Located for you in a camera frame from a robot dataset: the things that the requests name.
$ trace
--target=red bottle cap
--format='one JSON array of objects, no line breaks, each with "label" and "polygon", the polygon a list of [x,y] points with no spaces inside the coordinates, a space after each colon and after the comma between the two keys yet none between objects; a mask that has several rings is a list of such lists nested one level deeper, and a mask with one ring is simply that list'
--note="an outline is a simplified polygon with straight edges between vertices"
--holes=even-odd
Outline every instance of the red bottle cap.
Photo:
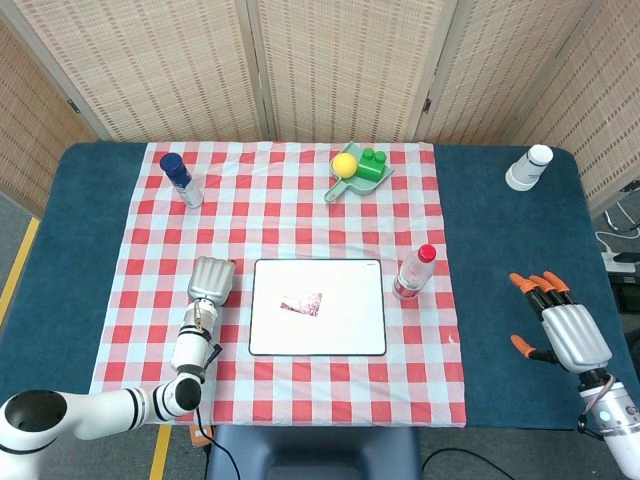
[{"label": "red bottle cap", "polygon": [[435,258],[436,258],[436,249],[433,248],[433,245],[429,245],[428,243],[425,243],[423,246],[421,246],[418,249],[418,260],[420,260],[422,263],[433,262]]}]

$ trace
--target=checkered cloth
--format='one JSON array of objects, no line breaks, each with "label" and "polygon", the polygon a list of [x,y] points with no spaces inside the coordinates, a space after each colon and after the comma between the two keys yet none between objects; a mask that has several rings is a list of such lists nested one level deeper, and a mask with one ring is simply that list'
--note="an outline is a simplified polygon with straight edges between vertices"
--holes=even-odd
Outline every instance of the checkered cloth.
[{"label": "checkered cloth", "polygon": [[[375,192],[323,200],[329,161],[344,145],[150,143],[135,186],[91,392],[175,378],[169,362],[198,256],[236,262],[213,332],[224,348],[207,371],[203,421],[262,425],[465,423],[456,312],[433,146],[375,144],[395,173]],[[159,166],[183,156],[203,205],[185,207]],[[432,281],[402,305],[391,293],[400,261],[429,242]],[[387,353],[381,357],[253,357],[251,289],[259,258],[379,258]],[[190,423],[192,416],[179,423]]]}]

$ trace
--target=green lego brick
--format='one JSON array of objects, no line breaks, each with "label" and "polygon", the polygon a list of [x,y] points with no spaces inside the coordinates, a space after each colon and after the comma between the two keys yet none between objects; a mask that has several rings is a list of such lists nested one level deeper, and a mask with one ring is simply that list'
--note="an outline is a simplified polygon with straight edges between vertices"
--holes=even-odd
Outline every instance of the green lego brick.
[{"label": "green lego brick", "polygon": [[384,152],[374,153],[372,148],[365,148],[358,162],[356,176],[372,182],[380,181],[386,160],[387,156]]}]

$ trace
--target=blue can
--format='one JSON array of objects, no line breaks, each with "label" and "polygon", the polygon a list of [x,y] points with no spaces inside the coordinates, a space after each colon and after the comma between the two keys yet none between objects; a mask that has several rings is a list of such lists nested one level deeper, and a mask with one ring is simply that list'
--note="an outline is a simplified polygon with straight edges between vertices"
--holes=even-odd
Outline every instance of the blue can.
[{"label": "blue can", "polygon": [[189,170],[177,153],[167,153],[160,159],[160,168],[167,174],[169,180],[176,188],[182,201],[189,208],[198,208],[202,205],[204,197],[193,181]]}]

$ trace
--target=woven panel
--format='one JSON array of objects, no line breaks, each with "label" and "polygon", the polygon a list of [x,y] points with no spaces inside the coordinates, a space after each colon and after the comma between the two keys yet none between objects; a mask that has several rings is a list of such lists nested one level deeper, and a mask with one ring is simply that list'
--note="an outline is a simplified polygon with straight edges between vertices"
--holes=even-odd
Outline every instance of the woven panel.
[{"label": "woven panel", "polygon": [[475,2],[440,96],[432,97],[426,139],[492,144],[542,65],[555,55],[587,0]]},{"label": "woven panel", "polygon": [[442,2],[261,0],[278,140],[411,137]]},{"label": "woven panel", "polygon": [[587,199],[640,162],[640,3],[605,2],[585,27],[514,143],[569,150]]},{"label": "woven panel", "polygon": [[58,161],[95,135],[0,23],[0,190],[40,216]]},{"label": "woven panel", "polygon": [[114,139],[260,139],[233,0],[15,3]]}]

